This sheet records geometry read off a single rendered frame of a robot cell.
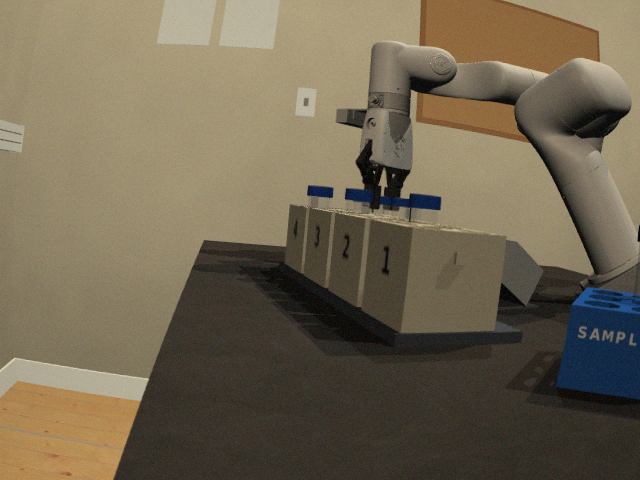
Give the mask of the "blue tube rack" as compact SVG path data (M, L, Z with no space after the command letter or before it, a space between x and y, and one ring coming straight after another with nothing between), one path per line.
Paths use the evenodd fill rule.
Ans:
M571 305L556 387L640 399L640 299L582 292Z

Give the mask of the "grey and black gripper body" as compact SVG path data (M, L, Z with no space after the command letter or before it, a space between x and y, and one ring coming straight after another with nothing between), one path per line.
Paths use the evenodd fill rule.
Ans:
M401 110L368 108L362 130L360 153L372 139L370 163L376 166L379 163L381 167L387 169L410 171L413 135L409 117L410 113ZM386 170L385 168L383 170Z

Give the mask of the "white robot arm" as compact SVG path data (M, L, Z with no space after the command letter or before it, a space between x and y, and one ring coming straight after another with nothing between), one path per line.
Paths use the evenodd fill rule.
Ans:
M515 106L517 128L546 165L591 262L589 284L637 265L639 227L600 154L632 105L614 69L585 58L551 74L498 61L458 64L441 48L379 41L371 51L367 109L337 109L336 123L363 129L368 108L410 113L411 90Z

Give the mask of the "clear conical tube with yellow liquid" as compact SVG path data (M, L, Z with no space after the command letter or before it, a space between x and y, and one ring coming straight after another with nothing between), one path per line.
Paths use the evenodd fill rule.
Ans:
M370 205L371 202L373 202L373 191L346 188L345 200L347 200L346 212L370 214Z

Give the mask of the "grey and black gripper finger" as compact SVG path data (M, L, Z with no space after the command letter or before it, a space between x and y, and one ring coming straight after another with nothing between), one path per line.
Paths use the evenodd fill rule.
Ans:
M364 190L373 191L373 202L371 202L371 209L378 210L380 208L381 199L381 186L379 185L383 168L379 165L373 166L370 163L369 158L372 155L372 140L370 139L358 158L356 159L356 165L360 170L363 177L362 182L364 184ZM373 173L375 171L375 175Z
M388 187L384 188L384 196L400 198L401 188L403 188L403 182L405 181L409 173L410 171L402 172L402 171L386 169L386 179L387 179ZM396 174L396 175L392 177L392 174Z

